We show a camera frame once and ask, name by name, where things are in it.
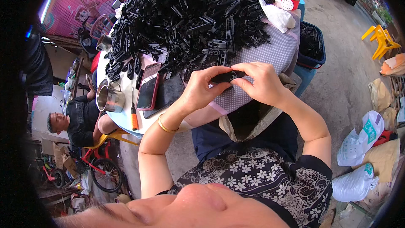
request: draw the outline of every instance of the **red phone case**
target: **red phone case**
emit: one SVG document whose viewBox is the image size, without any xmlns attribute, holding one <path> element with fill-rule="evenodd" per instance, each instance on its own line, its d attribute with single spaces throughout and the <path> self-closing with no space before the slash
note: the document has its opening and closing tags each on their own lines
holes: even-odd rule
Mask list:
<svg viewBox="0 0 405 228">
<path fill-rule="evenodd" d="M 143 73 L 143 75 L 142 75 L 142 80 L 140 81 L 141 84 L 140 84 L 140 87 L 139 87 L 138 98 L 136 99 L 136 105 L 135 105 L 136 110 L 144 110 L 144 111 L 147 111 L 147 110 L 152 110 L 152 109 L 155 108 L 156 93 L 158 92 L 158 86 L 159 86 L 159 73 L 158 73 L 158 76 L 156 77 L 156 83 L 155 83 L 155 88 L 154 88 L 154 90 L 153 90 L 152 105 L 151 105 L 151 107 L 150 107 L 150 108 L 145 108 L 145 109 L 139 109 L 139 108 L 138 108 L 139 93 L 140 93 L 140 90 L 142 89 L 142 81 L 143 81 L 143 78 L 145 77 L 145 73 L 148 74 L 147 68 L 148 68 L 148 67 L 151 67 L 151 66 L 153 66 L 153 65 L 159 65 L 159 69 L 160 69 L 161 63 L 152 63 L 152 64 L 149 64 L 149 65 L 147 65 L 147 66 L 145 67 L 144 73 Z"/>
</svg>

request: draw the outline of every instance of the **screwdriver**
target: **screwdriver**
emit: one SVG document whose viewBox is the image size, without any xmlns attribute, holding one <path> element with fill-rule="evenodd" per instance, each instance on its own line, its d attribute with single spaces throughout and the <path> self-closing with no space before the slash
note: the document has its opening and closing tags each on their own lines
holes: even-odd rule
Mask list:
<svg viewBox="0 0 405 228">
<path fill-rule="evenodd" d="M 131 122 L 132 122 L 132 130 L 137 130 L 138 120 L 136 119 L 136 109 L 134 104 L 134 87 L 132 87 Z"/>
</svg>

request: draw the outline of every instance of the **round table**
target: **round table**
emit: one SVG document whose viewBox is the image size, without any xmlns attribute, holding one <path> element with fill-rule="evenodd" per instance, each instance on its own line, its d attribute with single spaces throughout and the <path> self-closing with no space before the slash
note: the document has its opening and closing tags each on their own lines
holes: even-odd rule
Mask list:
<svg viewBox="0 0 405 228">
<path fill-rule="evenodd" d="M 271 37 L 271 44 L 263 44 L 258 48 L 242 49 L 237 52 L 237 56 L 231 59 L 231 64 L 237 64 L 242 62 L 258 61 L 262 63 L 272 63 L 277 74 L 280 74 L 284 69 L 290 66 L 291 61 L 295 62 L 298 57 L 298 47 L 300 39 L 300 16 L 301 11 L 299 9 L 291 12 L 296 25 L 295 28 L 288 30 L 286 33 L 281 33 L 276 27 L 271 25 L 267 19 L 262 21 L 269 23 L 265 28 L 266 32 Z M 97 84 L 100 84 L 103 79 L 106 78 L 105 66 L 109 62 L 107 58 L 104 58 L 106 52 L 100 53 L 99 65 L 97 67 Z M 159 62 L 164 62 L 166 53 L 159 56 Z M 154 63 L 150 55 L 143 55 L 142 69 L 145 66 Z M 156 113 L 149 119 L 143 117 L 142 111 L 136 111 L 138 119 L 139 129 L 132 130 L 131 124 L 131 94 L 132 87 L 135 86 L 137 76 L 134 76 L 133 80 L 128 79 L 127 73 L 121 72 L 121 78 L 118 83 L 121 86 L 122 91 L 125 94 L 124 109 L 120 113 L 107 112 L 110 118 L 122 129 L 127 132 L 142 138 L 142 135 L 146 130 L 158 119 L 159 115 L 164 113 L 166 109 Z M 245 76 L 245 79 L 253 81 L 252 78 Z M 134 101 L 138 97 L 138 90 L 134 89 Z M 192 129 L 215 119 L 220 118 L 230 112 L 235 111 L 239 107 L 247 104 L 251 101 L 251 98 L 240 87 L 235 86 L 232 90 L 224 92 L 220 96 L 216 97 L 208 106 L 187 116 L 180 125 L 179 131 L 185 131 Z"/>
</svg>

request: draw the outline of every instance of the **polka dot tablecloth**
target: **polka dot tablecloth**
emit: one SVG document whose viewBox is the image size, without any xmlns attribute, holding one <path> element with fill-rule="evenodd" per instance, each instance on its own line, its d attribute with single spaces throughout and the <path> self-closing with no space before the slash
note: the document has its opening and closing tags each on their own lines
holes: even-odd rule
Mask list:
<svg viewBox="0 0 405 228">
<path fill-rule="evenodd" d="M 277 74 L 280 74 L 283 69 L 290 66 L 291 61 L 295 61 L 298 57 L 298 47 L 299 47 L 299 22 L 300 17 L 293 14 L 296 21 L 295 28 L 289 29 L 286 33 L 281 33 L 279 29 L 271 24 L 268 24 L 265 28 L 266 32 L 270 35 L 271 44 L 263 44 L 257 48 L 248 48 L 238 51 L 235 58 L 230 60 L 231 65 L 237 63 L 250 63 L 250 62 L 261 62 L 261 63 L 271 63 Z M 164 62 L 166 58 L 166 53 L 159 56 L 159 62 Z M 253 79 L 249 76 L 245 76 L 245 79 L 253 82 Z M 230 91 L 226 91 L 220 96 L 216 97 L 214 106 L 223 115 L 229 114 L 235 111 L 246 103 L 250 102 L 252 98 L 245 93 L 238 86 Z"/>
</svg>

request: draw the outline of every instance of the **orange screwdriver handle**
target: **orange screwdriver handle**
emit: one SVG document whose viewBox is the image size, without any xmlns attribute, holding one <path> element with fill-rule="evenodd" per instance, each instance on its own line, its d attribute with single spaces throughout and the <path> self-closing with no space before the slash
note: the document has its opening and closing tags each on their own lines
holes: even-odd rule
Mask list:
<svg viewBox="0 0 405 228">
<path fill-rule="evenodd" d="M 131 114 L 132 130 L 138 129 L 138 120 L 136 119 L 136 114 Z"/>
<path fill-rule="evenodd" d="M 136 109 L 134 103 L 132 103 L 131 107 L 131 122 L 132 122 L 132 130 L 138 129 L 138 119 L 136 118 Z"/>
</svg>

